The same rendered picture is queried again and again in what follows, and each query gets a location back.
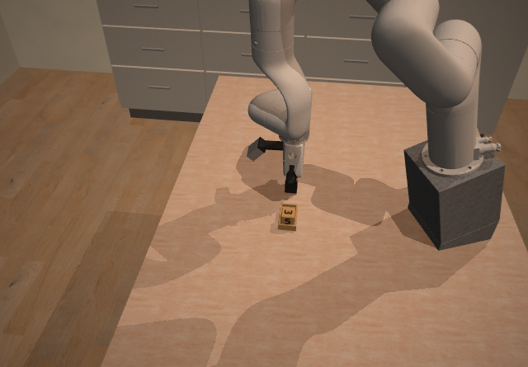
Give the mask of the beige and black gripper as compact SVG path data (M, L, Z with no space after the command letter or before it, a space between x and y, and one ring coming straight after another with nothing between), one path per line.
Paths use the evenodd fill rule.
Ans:
M280 140L283 142L283 174L286 176L285 192L297 193L296 179L303 175L304 143L307 142L309 138L298 144L288 143L281 138Z

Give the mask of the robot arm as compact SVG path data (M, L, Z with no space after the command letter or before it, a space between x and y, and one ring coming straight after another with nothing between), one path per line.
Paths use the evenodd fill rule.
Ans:
M254 97L248 114L291 144L309 137L313 96L294 56L296 1L249 0L252 59L278 89ZM443 177L475 172L485 153L501 150L492 137L477 137L479 33L462 20L435 27L438 0L366 1L378 12L371 32L375 53L426 102L424 167Z

